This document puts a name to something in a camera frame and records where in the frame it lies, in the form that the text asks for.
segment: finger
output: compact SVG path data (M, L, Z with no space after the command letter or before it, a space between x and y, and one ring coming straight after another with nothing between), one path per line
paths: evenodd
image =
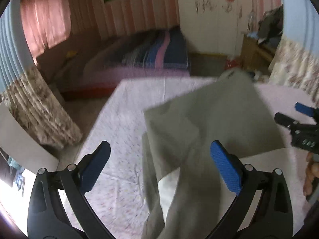
M313 153L309 152L308 155L307 155L306 161L310 162L312 160L312 156L313 156Z
M319 178L319 163L313 163L311 166L311 173Z
M312 184L310 180L306 179L305 184L303 186L303 194L304 196L310 195L312 193Z
M312 173L312 164L308 164L306 168L306 179L308 179L310 182L313 182L315 175Z

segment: floor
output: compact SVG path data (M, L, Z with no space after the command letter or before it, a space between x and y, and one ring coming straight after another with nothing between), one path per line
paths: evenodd
M99 99L74 100L63 103L64 109L73 119L73 121L79 126L83 133L83 137L79 144L74 146L66 146L60 151L46 148L51 154L60 160L57 168L58 171L65 169L69 164L75 161L84 141L86 140L98 117L98 114L107 100L108 97L104 97Z
M226 57L189 55L191 62L191 76L219 77L224 72Z

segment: table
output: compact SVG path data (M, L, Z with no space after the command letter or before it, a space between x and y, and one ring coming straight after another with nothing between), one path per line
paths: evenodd
M102 140L111 144L111 157L92 191L85 196L97 216L117 239L140 238L143 224L148 216L142 178L141 137L146 131L143 111L215 80L213 78L123 80L104 105L76 163L85 154L92 153ZM294 110L296 102L313 106L311 99L303 91L267 84L257 84L256 89L271 114L280 111L302 123L312 122L309 117ZM287 148L243 158L242 162L250 163L262 171L282 169L291 195L296 232L302 226L309 208L302 192L307 153L292 148L289 132L282 127L280 130ZM220 217L232 199L233 195L222 186ZM72 225L80 229L68 202L65 204L65 209Z

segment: wooden cabinet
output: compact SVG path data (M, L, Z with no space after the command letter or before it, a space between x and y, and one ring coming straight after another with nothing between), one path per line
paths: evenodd
M263 74L270 75L271 72L268 67L274 58L275 52L274 48L267 45L258 46L256 39L244 35L240 55L243 68L249 71L258 70Z

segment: gray cloth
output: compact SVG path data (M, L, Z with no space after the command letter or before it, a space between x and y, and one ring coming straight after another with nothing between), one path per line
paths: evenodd
M145 111L143 176L150 214L143 239L204 239L218 222L220 178L210 157L219 140L246 157L283 148L280 133L248 76L229 72L219 81ZM166 218L158 182L180 167Z

